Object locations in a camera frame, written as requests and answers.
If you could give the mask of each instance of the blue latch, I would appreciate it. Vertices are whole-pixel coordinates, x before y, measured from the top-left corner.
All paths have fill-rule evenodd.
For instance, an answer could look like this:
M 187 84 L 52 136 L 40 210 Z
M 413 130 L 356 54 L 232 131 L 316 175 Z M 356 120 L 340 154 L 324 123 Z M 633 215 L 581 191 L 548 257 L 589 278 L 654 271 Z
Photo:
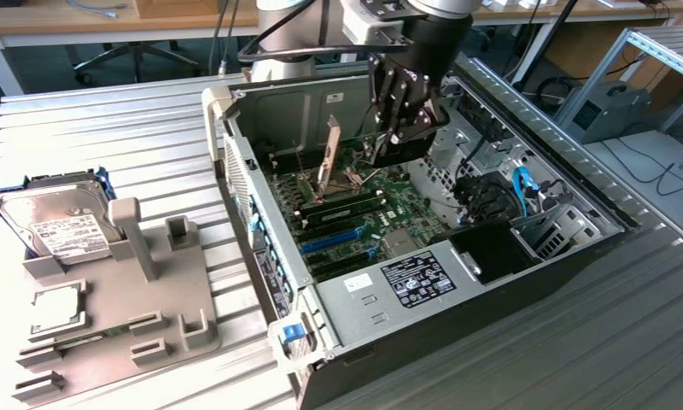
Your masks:
M 284 327 L 284 344 L 289 344 L 292 341 L 303 339 L 307 336 L 307 331 L 301 323 Z
M 253 214 L 251 216 L 251 231 L 255 231 L 259 229 L 260 223 L 261 223 L 261 215 Z

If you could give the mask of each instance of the white label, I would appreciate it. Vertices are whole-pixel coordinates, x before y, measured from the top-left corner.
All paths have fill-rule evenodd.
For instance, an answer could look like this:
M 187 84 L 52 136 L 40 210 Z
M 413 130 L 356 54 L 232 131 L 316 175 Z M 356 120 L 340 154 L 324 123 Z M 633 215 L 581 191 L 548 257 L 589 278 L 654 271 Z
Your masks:
M 109 249 L 107 237 L 96 217 L 91 214 L 31 224 L 31 230 L 59 258 Z
M 373 285 L 373 279 L 369 277 L 367 273 L 357 275 L 353 278 L 344 280 L 344 285 L 347 286 L 347 290 L 352 293 L 355 290 L 360 290 L 367 286 Z
M 327 96 L 327 104 L 340 103 L 343 101 L 344 101 L 344 93 L 343 92 L 336 92 L 335 94 L 329 94 Z

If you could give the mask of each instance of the motherboard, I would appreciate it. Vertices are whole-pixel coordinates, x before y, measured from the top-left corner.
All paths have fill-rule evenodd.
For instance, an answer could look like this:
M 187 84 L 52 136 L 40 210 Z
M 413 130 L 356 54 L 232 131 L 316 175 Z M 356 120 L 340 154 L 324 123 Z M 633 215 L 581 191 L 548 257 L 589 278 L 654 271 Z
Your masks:
M 373 168 L 360 140 L 340 144 L 323 197 L 315 186 L 319 167 L 296 155 L 295 171 L 267 171 L 273 195 L 296 245 L 317 281 L 422 248 L 450 227 L 416 190 L 405 164 Z

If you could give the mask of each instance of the hard drive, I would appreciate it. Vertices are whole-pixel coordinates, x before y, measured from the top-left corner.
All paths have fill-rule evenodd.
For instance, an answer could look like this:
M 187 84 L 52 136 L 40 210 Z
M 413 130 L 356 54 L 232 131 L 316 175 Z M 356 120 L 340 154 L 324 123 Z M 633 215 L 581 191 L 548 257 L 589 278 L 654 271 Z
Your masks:
M 65 265 L 111 255 L 108 244 L 123 240 L 108 220 L 115 192 L 100 168 L 25 179 L 0 189 L 0 218 L 27 245 L 31 256 L 55 255 Z

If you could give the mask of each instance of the green circuit board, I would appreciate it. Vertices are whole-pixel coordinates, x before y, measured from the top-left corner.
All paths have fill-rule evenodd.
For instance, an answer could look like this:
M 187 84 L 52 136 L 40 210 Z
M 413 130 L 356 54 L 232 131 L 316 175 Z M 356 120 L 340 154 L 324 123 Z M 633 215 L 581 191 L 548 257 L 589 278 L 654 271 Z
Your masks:
M 323 200 L 319 200 L 315 196 L 312 183 L 319 168 L 307 169 L 303 173 L 296 172 L 283 175 L 271 173 L 268 175 L 272 191 L 287 218 L 287 225 L 295 235 L 299 249 L 303 249 L 305 244 L 333 237 L 340 232 L 344 233 L 355 230 L 355 228 L 364 227 L 360 239 L 304 254 L 307 265 L 317 280 L 327 280 L 347 273 L 335 269 L 343 262 L 349 262 L 349 266 L 357 269 L 393 257 L 395 252 L 383 241 L 385 235 L 393 231 L 404 230 L 415 246 L 422 248 L 437 233 L 449 229 L 449 226 L 438 220 L 430 211 L 426 198 L 415 189 L 405 168 L 393 166 L 377 170 L 369 164 L 365 164 L 359 157 L 356 146 L 352 143 L 343 143 Z M 357 181 L 369 178 L 361 186 L 349 180 L 349 174 L 345 173 L 349 170 L 359 176 Z M 317 202 L 320 204 L 335 202 L 379 190 L 383 191 L 385 198 L 385 203 L 379 207 L 380 209 L 345 219 L 343 222 L 345 227 L 339 231 L 308 238 L 309 230 L 304 229 L 303 222 L 299 220 L 297 210 L 301 206 L 313 208 Z

